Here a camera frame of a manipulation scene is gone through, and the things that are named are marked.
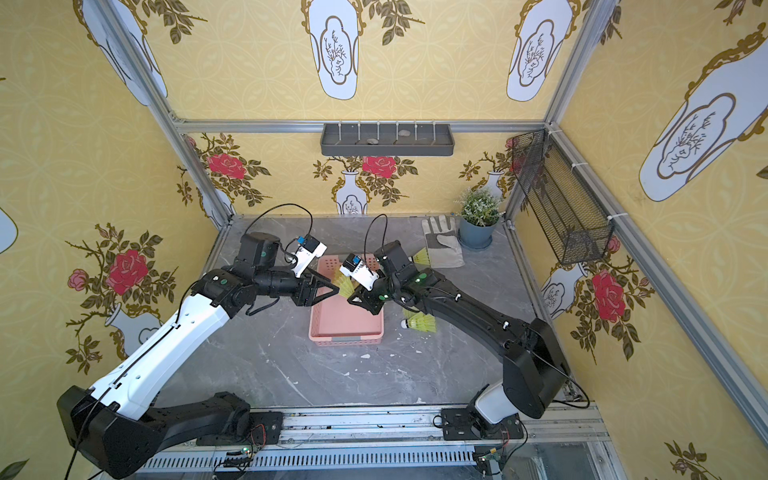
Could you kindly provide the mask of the small circuit board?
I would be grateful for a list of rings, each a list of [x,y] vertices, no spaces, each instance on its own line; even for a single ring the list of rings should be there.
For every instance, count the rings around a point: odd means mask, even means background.
[[[476,446],[473,452],[475,467],[485,478],[502,478],[503,446]]]
[[[244,470],[251,466],[254,453],[250,448],[244,448],[239,451],[229,451],[226,453],[221,467],[236,468]]]

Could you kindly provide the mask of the small circuit board left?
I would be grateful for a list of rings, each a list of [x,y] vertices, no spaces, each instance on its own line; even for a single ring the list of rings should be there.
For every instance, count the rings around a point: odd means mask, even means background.
[[[221,467],[236,468],[244,470],[251,466],[254,453],[250,448],[244,448],[239,451],[229,451],[226,453]]]

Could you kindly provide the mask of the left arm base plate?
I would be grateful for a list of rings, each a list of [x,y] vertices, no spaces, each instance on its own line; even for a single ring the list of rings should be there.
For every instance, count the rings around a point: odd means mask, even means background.
[[[282,432],[284,414],[279,411],[251,412],[231,432],[205,435],[195,440],[197,446],[277,445]]]

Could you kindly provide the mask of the grey white work glove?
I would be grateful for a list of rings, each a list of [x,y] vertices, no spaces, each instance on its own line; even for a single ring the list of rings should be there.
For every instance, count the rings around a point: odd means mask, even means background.
[[[422,230],[432,268],[460,268],[465,265],[455,217],[440,215],[424,218]]]

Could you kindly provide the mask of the green plant in blue pot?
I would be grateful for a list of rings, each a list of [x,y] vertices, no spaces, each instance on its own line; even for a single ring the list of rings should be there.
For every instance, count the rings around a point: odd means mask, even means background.
[[[501,199],[487,188],[468,191],[461,200],[459,240],[471,250],[483,250],[492,243],[493,231],[501,218]]]

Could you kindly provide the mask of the small circuit board right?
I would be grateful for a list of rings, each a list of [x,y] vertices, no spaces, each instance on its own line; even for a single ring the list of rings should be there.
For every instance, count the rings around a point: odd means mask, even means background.
[[[503,446],[476,446],[473,452],[475,467],[485,478],[502,478]]]

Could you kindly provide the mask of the yellow shuttlecock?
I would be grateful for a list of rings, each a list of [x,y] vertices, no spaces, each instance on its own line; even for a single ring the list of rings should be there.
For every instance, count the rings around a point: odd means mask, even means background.
[[[401,327],[403,329],[411,329],[425,333],[437,332],[436,319],[432,315],[425,315],[422,313],[403,319],[401,321]]]
[[[431,261],[427,248],[422,248],[412,256],[412,260],[415,264],[430,267]]]
[[[350,298],[357,287],[357,283],[353,279],[345,276],[341,272],[334,276],[333,284],[338,287],[338,294],[345,299]]]

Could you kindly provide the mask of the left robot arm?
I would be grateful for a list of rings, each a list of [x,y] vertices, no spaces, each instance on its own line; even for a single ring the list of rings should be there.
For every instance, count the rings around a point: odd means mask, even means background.
[[[337,294],[331,280],[311,269],[327,247],[299,238],[288,264],[279,266],[278,237],[246,233],[233,264],[213,269],[191,285],[177,312],[133,354],[91,387],[70,387],[58,400],[64,430],[76,452],[114,479],[137,472],[156,453],[204,436],[240,439],[251,428],[251,407],[221,392],[167,408],[153,400],[197,348],[240,311],[259,313],[260,297],[312,307]]]

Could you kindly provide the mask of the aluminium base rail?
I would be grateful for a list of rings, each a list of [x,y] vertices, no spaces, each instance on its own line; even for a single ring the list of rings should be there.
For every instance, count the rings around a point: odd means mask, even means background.
[[[573,409],[555,405],[540,419],[518,415],[525,437],[504,442],[444,440],[438,414],[443,408],[456,407],[465,406],[256,409],[253,412],[272,410],[284,414],[277,445],[197,446],[195,441],[188,441],[155,454],[133,475],[189,473],[197,478],[236,478],[246,473],[277,471],[463,466],[476,469],[472,457],[476,446],[503,446],[501,479],[627,476],[596,406]],[[227,452],[244,448],[254,453],[250,467],[221,467]]]

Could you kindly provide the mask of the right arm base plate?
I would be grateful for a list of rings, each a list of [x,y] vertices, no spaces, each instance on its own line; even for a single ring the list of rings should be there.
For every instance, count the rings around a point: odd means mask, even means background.
[[[486,421],[469,407],[443,408],[438,414],[443,439],[448,441],[500,441],[523,439],[525,434],[517,414],[497,424]]]

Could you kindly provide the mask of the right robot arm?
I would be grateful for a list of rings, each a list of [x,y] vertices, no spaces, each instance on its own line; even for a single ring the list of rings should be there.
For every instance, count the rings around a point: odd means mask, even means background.
[[[473,403],[485,422],[498,424],[516,412],[536,419],[544,415],[570,375],[548,323],[503,314],[460,290],[442,273],[419,269],[398,241],[385,244],[374,257],[377,271],[358,255],[344,259],[340,272],[358,283],[349,304],[377,314],[393,301],[447,321],[496,354],[502,378],[482,390]]]

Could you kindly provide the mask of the pink perforated storage basket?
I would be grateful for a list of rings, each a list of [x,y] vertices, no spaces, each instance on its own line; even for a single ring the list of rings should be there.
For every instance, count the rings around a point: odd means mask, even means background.
[[[332,282],[343,258],[325,255],[316,270]],[[311,308],[309,339],[318,346],[379,344],[384,334],[384,314],[372,315],[352,306],[339,294]]]

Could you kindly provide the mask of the grey wall shelf tray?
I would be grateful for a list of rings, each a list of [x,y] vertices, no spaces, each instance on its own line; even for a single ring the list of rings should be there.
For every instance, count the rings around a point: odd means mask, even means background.
[[[455,139],[449,123],[336,122],[323,126],[321,154],[331,156],[452,156]]]

